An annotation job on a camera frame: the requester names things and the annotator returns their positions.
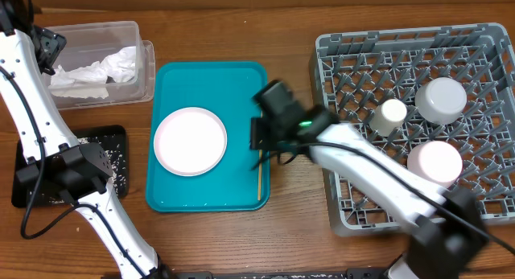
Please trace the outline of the wooden chopstick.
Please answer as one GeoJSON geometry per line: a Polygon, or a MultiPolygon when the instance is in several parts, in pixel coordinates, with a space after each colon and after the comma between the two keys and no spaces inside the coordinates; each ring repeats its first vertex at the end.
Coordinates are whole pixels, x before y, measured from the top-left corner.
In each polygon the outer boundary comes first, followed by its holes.
{"type": "Polygon", "coordinates": [[[262,162],[261,159],[263,157],[262,150],[259,150],[259,159],[257,162],[258,166],[258,181],[257,181],[257,200],[261,201],[262,198],[262,162]]]}

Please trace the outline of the white napkin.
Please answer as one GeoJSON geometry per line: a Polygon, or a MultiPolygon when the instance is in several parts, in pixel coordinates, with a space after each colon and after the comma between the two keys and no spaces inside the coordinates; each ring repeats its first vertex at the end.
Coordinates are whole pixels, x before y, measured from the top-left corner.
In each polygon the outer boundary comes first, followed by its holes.
{"type": "Polygon", "coordinates": [[[136,75],[136,47],[124,47],[119,52],[106,56],[101,61],[105,74],[116,83],[125,83],[136,75]]]}
{"type": "Polygon", "coordinates": [[[61,65],[55,69],[49,89],[51,94],[69,98],[105,99],[109,93],[105,87],[92,87],[92,84],[106,84],[108,76],[101,68],[100,62],[66,72],[61,65]]]}

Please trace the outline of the large white plate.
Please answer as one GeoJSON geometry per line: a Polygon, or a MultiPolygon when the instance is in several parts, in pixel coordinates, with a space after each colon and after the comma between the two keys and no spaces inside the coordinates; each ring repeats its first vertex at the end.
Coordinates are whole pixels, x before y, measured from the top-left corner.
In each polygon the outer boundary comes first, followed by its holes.
{"type": "Polygon", "coordinates": [[[221,119],[207,109],[187,107],[169,114],[154,133],[160,165],[178,176],[205,174],[224,157],[228,135],[221,119]]]}

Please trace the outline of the white cup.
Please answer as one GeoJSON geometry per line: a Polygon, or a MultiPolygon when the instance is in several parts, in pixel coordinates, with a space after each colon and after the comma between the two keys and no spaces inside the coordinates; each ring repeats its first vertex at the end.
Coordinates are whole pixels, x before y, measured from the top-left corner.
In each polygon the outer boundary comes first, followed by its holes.
{"type": "Polygon", "coordinates": [[[389,99],[379,105],[369,126],[382,137],[388,137],[395,128],[402,126],[407,115],[406,105],[397,99],[389,99]]]}

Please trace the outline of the small white bowl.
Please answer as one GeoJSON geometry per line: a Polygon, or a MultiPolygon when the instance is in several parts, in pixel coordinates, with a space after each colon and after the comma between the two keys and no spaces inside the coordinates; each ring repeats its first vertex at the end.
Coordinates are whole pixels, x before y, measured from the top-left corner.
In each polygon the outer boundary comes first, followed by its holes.
{"type": "Polygon", "coordinates": [[[458,150],[447,142],[432,141],[415,146],[408,155],[412,173],[442,187],[450,187],[463,170],[458,150]]]}

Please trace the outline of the metal bowl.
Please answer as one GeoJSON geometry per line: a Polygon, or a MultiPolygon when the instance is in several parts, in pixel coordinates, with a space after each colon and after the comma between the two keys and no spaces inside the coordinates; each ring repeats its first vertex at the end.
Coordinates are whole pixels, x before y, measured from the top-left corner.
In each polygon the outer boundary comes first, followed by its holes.
{"type": "Polygon", "coordinates": [[[468,98],[463,85],[451,78],[439,77],[424,84],[415,95],[415,106],[427,121],[447,125],[458,120],[468,98]]]}

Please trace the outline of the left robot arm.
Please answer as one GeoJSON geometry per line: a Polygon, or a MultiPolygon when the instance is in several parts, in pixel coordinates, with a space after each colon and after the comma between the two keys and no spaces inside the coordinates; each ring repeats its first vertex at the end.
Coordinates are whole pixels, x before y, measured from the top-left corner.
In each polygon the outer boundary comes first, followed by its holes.
{"type": "Polygon", "coordinates": [[[53,64],[65,45],[65,37],[34,24],[31,0],[1,0],[1,95],[27,163],[16,177],[31,188],[20,234],[33,240],[76,211],[108,249],[121,277],[171,278],[172,271],[138,233],[117,197],[104,149],[78,141],[43,83],[43,74],[54,74],[53,64]],[[45,183],[71,207],[29,234],[29,215],[45,183]]]}

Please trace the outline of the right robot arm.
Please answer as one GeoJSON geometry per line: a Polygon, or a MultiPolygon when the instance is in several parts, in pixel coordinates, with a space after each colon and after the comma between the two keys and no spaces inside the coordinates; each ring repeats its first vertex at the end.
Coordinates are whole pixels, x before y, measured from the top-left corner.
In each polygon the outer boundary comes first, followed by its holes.
{"type": "Polygon", "coordinates": [[[384,278],[457,278],[488,243],[476,197],[407,170],[323,106],[267,110],[250,121],[250,147],[270,157],[303,154],[347,179],[409,234],[407,251],[384,278]]]}

